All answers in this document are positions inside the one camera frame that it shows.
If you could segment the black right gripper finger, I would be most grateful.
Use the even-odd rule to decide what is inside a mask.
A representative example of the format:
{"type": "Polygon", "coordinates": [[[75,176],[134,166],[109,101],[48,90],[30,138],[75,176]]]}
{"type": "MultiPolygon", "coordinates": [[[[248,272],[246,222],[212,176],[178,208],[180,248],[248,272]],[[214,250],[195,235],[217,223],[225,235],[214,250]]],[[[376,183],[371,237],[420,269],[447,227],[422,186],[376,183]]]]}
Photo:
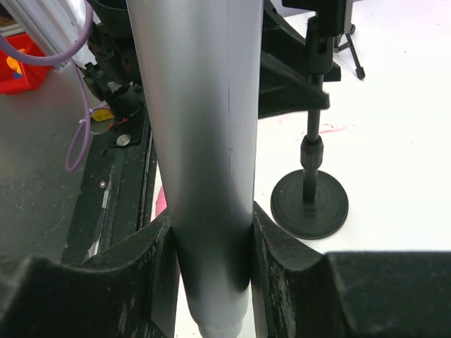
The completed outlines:
{"type": "Polygon", "coordinates": [[[1,257],[2,337],[173,337],[175,312],[165,212],[80,265],[1,257]]]}
{"type": "MultiPolygon", "coordinates": [[[[289,8],[314,11],[320,37],[334,39],[341,33],[340,1],[284,1],[289,8]]],[[[286,83],[308,77],[310,58],[306,39],[277,11],[271,1],[264,2],[262,34],[262,82],[286,83]]]]}
{"type": "Polygon", "coordinates": [[[254,207],[258,337],[449,337],[450,254],[319,253],[254,207]]]}
{"type": "Polygon", "coordinates": [[[281,60],[261,53],[259,81],[259,117],[269,118],[286,113],[325,110],[329,95],[281,60]]]}

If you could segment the black tripod shock-mount stand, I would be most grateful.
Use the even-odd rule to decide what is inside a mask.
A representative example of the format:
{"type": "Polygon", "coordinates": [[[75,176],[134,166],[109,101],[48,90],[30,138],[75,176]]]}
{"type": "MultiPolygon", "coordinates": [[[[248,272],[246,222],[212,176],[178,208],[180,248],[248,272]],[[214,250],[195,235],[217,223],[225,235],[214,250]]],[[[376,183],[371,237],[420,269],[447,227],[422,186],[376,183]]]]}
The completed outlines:
{"type": "Polygon", "coordinates": [[[366,74],[364,72],[364,68],[362,67],[357,51],[355,49],[354,43],[352,41],[352,35],[356,31],[356,26],[354,24],[351,24],[350,31],[343,34],[338,35],[334,38],[333,42],[333,50],[335,53],[340,53],[341,51],[344,51],[346,49],[349,49],[355,64],[355,73],[359,80],[363,80],[366,77],[366,74]]]}

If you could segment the silver microphone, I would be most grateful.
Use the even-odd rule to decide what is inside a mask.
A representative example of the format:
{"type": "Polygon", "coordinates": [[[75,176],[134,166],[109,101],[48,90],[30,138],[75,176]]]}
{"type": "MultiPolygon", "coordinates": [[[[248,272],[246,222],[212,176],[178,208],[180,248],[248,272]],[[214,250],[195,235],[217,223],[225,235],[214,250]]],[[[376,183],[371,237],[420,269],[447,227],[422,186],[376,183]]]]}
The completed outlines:
{"type": "Polygon", "coordinates": [[[127,3],[187,305],[203,337],[247,312],[261,1],[127,3]]]}

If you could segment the black round-base mic stand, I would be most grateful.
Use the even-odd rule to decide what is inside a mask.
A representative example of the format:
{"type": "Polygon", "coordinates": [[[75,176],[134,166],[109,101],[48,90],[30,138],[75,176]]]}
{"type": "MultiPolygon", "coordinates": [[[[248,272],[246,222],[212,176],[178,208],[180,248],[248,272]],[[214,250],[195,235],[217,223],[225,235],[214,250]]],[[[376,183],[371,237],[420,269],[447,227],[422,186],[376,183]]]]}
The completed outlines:
{"type": "MultiPolygon", "coordinates": [[[[304,65],[309,84],[323,89],[333,67],[333,40],[350,25],[352,1],[284,1],[284,7],[313,11],[308,19],[304,65]]],[[[323,239],[337,232],[347,219],[349,200],[343,186],[319,168],[323,140],[320,108],[310,108],[307,133],[300,146],[302,169],[279,180],[271,195],[274,220],[300,239],[323,239]]]]}

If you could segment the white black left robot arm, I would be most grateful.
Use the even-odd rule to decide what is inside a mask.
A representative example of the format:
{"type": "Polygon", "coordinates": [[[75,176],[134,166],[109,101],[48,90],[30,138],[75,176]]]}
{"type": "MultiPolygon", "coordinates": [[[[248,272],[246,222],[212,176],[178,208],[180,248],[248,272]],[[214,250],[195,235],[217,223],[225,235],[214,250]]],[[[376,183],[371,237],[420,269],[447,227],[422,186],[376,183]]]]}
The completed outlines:
{"type": "Polygon", "coordinates": [[[88,87],[112,102],[131,84],[143,88],[139,108],[117,108],[130,124],[148,113],[155,130],[179,132],[193,125],[243,124],[271,115],[328,108],[328,95],[261,50],[262,1],[88,1],[85,26],[68,50],[33,56],[1,41],[21,63],[50,66],[87,47],[88,87]]]}

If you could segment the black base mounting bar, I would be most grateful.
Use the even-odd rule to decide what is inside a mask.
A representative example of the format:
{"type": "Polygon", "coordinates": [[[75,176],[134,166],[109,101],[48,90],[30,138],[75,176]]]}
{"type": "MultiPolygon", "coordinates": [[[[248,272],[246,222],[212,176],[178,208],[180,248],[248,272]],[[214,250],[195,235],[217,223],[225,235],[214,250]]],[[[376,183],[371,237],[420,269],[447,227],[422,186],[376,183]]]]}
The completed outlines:
{"type": "Polygon", "coordinates": [[[110,149],[108,140],[105,134],[92,140],[62,263],[81,264],[151,219],[156,152],[149,119],[139,144],[110,149]]]}

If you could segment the red storage bin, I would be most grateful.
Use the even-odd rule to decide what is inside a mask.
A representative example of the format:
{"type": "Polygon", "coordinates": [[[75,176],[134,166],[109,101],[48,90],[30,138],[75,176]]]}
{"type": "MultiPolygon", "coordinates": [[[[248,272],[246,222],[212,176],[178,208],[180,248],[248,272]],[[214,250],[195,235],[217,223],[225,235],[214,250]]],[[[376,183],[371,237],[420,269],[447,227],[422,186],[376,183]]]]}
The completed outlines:
{"type": "MultiPolygon", "coordinates": [[[[6,40],[22,53],[44,56],[26,33],[11,35],[6,40]]],[[[12,95],[39,89],[51,70],[52,66],[21,63],[1,51],[1,94],[12,95]]]]}

